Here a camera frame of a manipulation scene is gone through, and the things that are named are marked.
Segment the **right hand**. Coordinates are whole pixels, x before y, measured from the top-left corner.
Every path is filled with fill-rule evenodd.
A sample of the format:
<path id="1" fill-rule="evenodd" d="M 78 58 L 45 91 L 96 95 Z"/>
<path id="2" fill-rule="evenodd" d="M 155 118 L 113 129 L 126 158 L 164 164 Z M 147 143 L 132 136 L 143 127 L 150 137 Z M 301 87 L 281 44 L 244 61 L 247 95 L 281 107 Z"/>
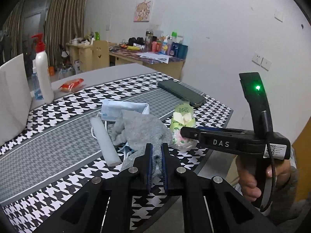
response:
<path id="1" fill-rule="evenodd" d="M 249 171 L 250 160 L 247 157 L 237 156 L 236 166 L 239 176 L 239 185 L 244 198 L 248 201 L 256 201 L 261 196 L 261 190 L 257 187 L 255 176 Z M 277 176 L 276 187 L 281 187 L 290 179 L 291 165 L 289 160 L 275 161 L 275 173 Z"/>

